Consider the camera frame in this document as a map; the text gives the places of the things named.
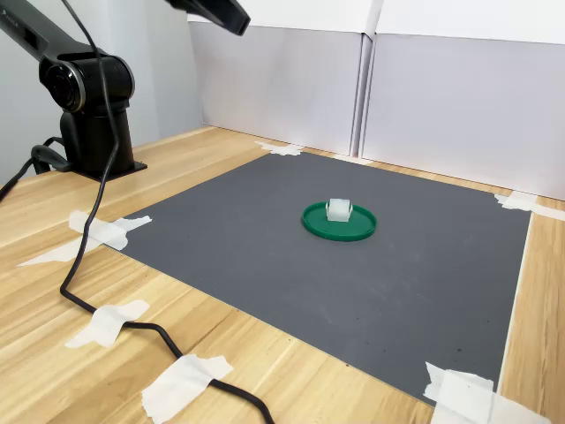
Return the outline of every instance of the white tape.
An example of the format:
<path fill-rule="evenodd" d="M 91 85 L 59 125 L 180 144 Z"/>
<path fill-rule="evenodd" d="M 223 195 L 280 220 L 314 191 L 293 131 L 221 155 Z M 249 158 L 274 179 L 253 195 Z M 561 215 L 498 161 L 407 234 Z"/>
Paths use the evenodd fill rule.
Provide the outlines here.
<path fill-rule="evenodd" d="M 88 214 L 80 210 L 74 210 L 69 216 L 69 228 L 82 234 Z M 90 224 L 88 237 L 99 241 L 107 246 L 122 250 L 127 245 L 126 231 L 114 225 L 113 223 L 105 223 L 95 218 Z"/>
<path fill-rule="evenodd" d="M 351 163 L 358 163 L 359 165 L 368 165 L 369 163 L 373 163 L 368 159 L 363 159 L 361 157 L 353 157 L 353 156 L 346 156 L 346 155 L 333 155 L 334 159 L 339 159 L 340 161 L 351 162 Z"/>
<path fill-rule="evenodd" d="M 82 233 L 87 218 L 88 215 L 86 213 L 75 210 L 69 215 L 69 227 L 72 230 Z M 95 250 L 95 248 L 101 244 L 106 244 L 116 250 L 122 250 L 127 245 L 127 238 L 125 234 L 128 231 L 135 230 L 141 225 L 150 222 L 151 218 L 149 216 L 143 216 L 142 218 L 135 219 L 119 218 L 114 223 L 105 223 L 95 218 L 90 225 L 85 253 Z M 29 261 L 22 262 L 18 266 L 23 267 L 26 265 L 34 265 L 36 263 L 51 261 L 70 261 L 77 257 L 80 241 L 81 238 L 76 238 L 65 245 L 49 250 L 48 252 L 40 254 Z"/>
<path fill-rule="evenodd" d="M 190 404 L 213 378 L 220 380 L 232 370 L 223 356 L 202 360 L 185 355 L 141 392 L 141 404 L 154 424 L 162 424 Z"/>
<path fill-rule="evenodd" d="M 137 320 L 148 309 L 149 304 L 144 300 L 134 300 L 121 307 L 99 307 L 94 311 L 90 323 L 64 345 L 74 348 L 96 342 L 98 345 L 110 347 L 116 341 L 124 322 Z"/>
<path fill-rule="evenodd" d="M 432 424 L 551 424 L 551 421 L 501 395 L 493 382 L 473 374 L 437 368 L 426 362 L 430 384 L 424 396 L 435 400 Z"/>
<path fill-rule="evenodd" d="M 262 141 L 255 141 L 257 144 L 261 144 L 263 150 L 270 150 L 273 155 L 300 155 L 303 147 L 296 146 L 294 144 L 289 144 L 287 146 L 275 146 L 273 144 L 264 143 Z"/>
<path fill-rule="evenodd" d="M 509 197 L 495 194 L 494 197 L 505 209 L 530 210 L 534 214 L 547 216 L 548 218 L 565 221 L 565 210 L 548 208 L 536 203 L 538 196 L 522 192 L 512 192 Z"/>
<path fill-rule="evenodd" d="M 87 248 L 85 249 L 85 253 L 90 252 L 91 250 L 95 250 L 95 248 L 101 244 L 102 243 L 92 238 L 89 238 L 87 241 Z M 35 256 L 33 259 L 22 262 L 18 266 L 24 267 L 26 265 L 34 265 L 36 263 L 53 262 L 53 261 L 68 262 L 71 259 L 77 257 L 77 253 L 79 252 L 79 247 L 80 247 L 80 238 L 76 238 L 73 241 L 67 243 L 66 245 L 56 247 L 55 249 L 49 250 L 44 254 Z"/>

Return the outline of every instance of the black device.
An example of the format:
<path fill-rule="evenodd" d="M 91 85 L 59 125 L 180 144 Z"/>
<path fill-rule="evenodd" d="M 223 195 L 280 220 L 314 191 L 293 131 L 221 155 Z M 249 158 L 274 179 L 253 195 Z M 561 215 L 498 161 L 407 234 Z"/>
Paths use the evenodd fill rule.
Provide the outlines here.
<path fill-rule="evenodd" d="M 236 0 L 166 0 L 172 7 L 200 15 L 242 35 L 250 18 Z M 0 28 L 39 62 L 39 80 L 63 109 L 60 128 L 66 159 L 47 146 L 32 149 L 37 173 L 73 170 L 100 178 L 113 147 L 98 63 L 91 47 L 72 39 L 26 0 L 0 0 Z M 147 166 L 133 160 L 126 108 L 135 90 L 132 70 L 117 56 L 100 50 L 119 149 L 109 179 Z"/>

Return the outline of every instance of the wooden table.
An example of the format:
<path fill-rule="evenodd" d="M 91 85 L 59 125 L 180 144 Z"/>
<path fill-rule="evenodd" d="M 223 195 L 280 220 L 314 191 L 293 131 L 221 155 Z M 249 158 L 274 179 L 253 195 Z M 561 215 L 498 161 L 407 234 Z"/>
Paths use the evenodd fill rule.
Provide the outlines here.
<path fill-rule="evenodd" d="M 148 169 L 108 183 L 98 217 L 116 220 L 267 154 L 256 140 L 204 128 L 137 148 L 136 159 Z M 367 166 L 510 193 L 383 163 Z M 88 178 L 50 172 L 21 181 L 0 204 L 2 423 L 150 422 L 140 391 L 174 360 L 159 336 L 124 329 L 111 348 L 65 348 L 90 321 L 59 294 L 71 263 L 17 268 L 75 239 L 69 213 L 89 211 L 97 189 Z M 565 202 L 539 202 L 565 209 Z M 501 380 L 502 395 L 554 424 L 565 422 L 564 260 L 565 223 L 533 216 Z M 85 256 L 71 291 L 95 306 L 146 300 L 151 307 L 143 321 L 161 324 L 185 353 L 224 355 L 234 367 L 224 381 L 263 399 L 277 423 L 425 423 L 433 414 L 401 391 L 106 246 Z M 251 405 L 208 388 L 172 422 L 181 421 L 261 418 Z"/>

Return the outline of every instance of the power cord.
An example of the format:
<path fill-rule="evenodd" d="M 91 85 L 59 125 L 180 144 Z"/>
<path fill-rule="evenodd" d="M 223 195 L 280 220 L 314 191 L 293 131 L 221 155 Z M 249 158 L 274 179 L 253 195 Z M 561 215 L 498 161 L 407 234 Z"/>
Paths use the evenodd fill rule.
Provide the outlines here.
<path fill-rule="evenodd" d="M 90 229 L 90 224 L 94 220 L 94 216 L 96 215 L 96 212 L 98 211 L 98 208 L 100 207 L 100 203 L 102 201 L 102 195 L 104 194 L 104 187 L 106 185 L 106 181 L 108 180 L 109 171 L 112 168 L 112 165 L 114 164 L 114 160 L 116 159 L 117 150 L 119 148 L 119 138 L 117 136 L 116 121 L 114 119 L 114 115 L 112 113 L 112 109 L 111 109 L 110 104 L 109 104 L 108 89 L 107 89 L 107 86 L 106 86 L 106 76 L 104 74 L 104 69 L 103 69 L 103 66 L 102 66 L 102 57 L 100 55 L 100 51 L 98 50 L 98 48 L 94 44 L 92 37 L 90 36 L 87 29 L 85 28 L 85 26 L 80 21 L 79 17 L 75 13 L 75 11 L 72 9 L 72 7 L 68 3 L 68 1 L 67 0 L 61 0 L 61 1 L 63 2 L 64 6 L 67 8 L 67 10 L 71 14 L 72 18 L 75 20 L 77 25 L 80 27 L 81 31 L 84 33 L 84 35 L 88 39 L 88 43 L 90 44 L 90 47 L 92 48 L 92 50 L 93 50 L 93 52 L 96 56 L 96 60 L 98 62 L 98 68 L 99 68 L 99 71 L 100 71 L 100 78 L 101 78 L 101 81 L 102 81 L 102 93 L 103 93 L 103 96 L 104 96 L 104 103 L 105 103 L 105 106 L 106 106 L 106 111 L 108 112 L 109 124 L 110 124 L 110 128 L 111 128 L 111 131 L 112 131 L 112 136 L 113 136 L 113 139 L 114 139 L 114 146 L 113 146 L 112 151 L 109 155 L 109 159 L 108 159 L 108 162 L 106 163 L 106 167 L 104 168 L 104 172 L 102 173 L 102 178 L 100 180 L 100 188 L 98 189 L 98 195 L 96 196 L 96 201 L 94 202 L 94 206 L 92 208 L 92 211 L 90 212 L 90 215 L 88 216 L 88 219 L 85 222 L 85 227 L 84 227 L 84 230 L 82 232 L 82 240 L 80 241 L 79 252 L 77 253 L 77 257 L 75 258 L 74 262 L 72 263 L 71 269 L 69 270 L 69 274 L 64 279 L 63 284 L 61 284 L 61 289 L 60 289 L 61 294 L 63 296 L 65 296 L 68 300 L 70 300 L 71 302 L 74 302 L 78 306 L 82 307 L 83 309 L 85 309 L 88 312 L 90 312 L 91 314 L 93 314 L 94 311 L 96 310 L 96 308 L 93 307 L 92 305 L 86 303 L 84 300 L 78 298 L 74 294 L 72 294 L 70 291 L 67 290 L 67 288 L 68 288 L 69 283 L 71 282 L 72 278 L 74 277 L 75 273 L 77 272 L 77 269 L 80 265 L 80 261 L 82 261 L 82 257 L 84 256 L 85 249 L 87 247 L 88 231 Z M 177 345 L 172 341 L 169 334 L 167 334 L 167 331 L 165 331 L 165 329 L 163 327 L 161 327 L 160 325 L 153 324 L 151 322 L 126 322 L 124 324 L 124 327 L 126 327 L 127 329 L 152 329 L 154 331 L 157 331 L 177 359 L 183 356 L 183 353 L 180 351 L 180 349 L 178 349 Z M 213 379 L 210 382 L 209 385 L 216 387 L 219 390 L 223 390 L 227 393 L 230 393 L 232 395 L 238 396 L 238 397 L 240 397 L 244 400 L 247 400 L 248 402 L 252 403 L 254 406 L 256 406 L 260 410 L 260 412 L 263 416 L 263 419 L 267 424 L 275 424 L 267 406 L 258 397 L 252 395 L 251 393 L 249 393 L 245 390 L 239 389 L 236 386 L 232 386 L 231 384 L 227 384 L 226 382 L 220 382 L 216 379 Z"/>
<path fill-rule="evenodd" d="M 60 142 L 61 139 L 59 139 L 58 137 L 51 137 L 50 139 L 48 139 L 43 143 L 43 146 L 48 147 L 53 143 L 53 141 Z M 2 188 L 0 188 L 0 201 L 2 201 L 4 197 L 6 197 L 6 194 L 8 194 L 10 190 L 14 188 L 14 186 L 19 181 L 19 179 L 22 178 L 24 175 L 26 175 L 27 170 L 29 169 L 30 166 L 32 166 L 33 162 L 34 161 L 32 159 L 27 160 L 27 162 L 24 163 L 24 166 L 21 167 L 21 170 L 19 170 L 19 172 L 16 175 L 10 178 L 10 181 L 8 181 Z"/>

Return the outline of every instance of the green plate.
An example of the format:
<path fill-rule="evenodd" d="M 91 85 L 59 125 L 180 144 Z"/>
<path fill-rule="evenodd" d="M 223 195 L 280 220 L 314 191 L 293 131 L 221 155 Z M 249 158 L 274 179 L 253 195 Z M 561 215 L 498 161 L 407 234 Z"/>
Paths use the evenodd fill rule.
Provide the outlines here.
<path fill-rule="evenodd" d="M 302 213 L 304 227 L 319 237 L 337 241 L 356 241 L 371 236 L 377 228 L 377 218 L 365 208 L 353 205 L 347 223 L 328 221 L 326 202 L 314 203 Z"/>

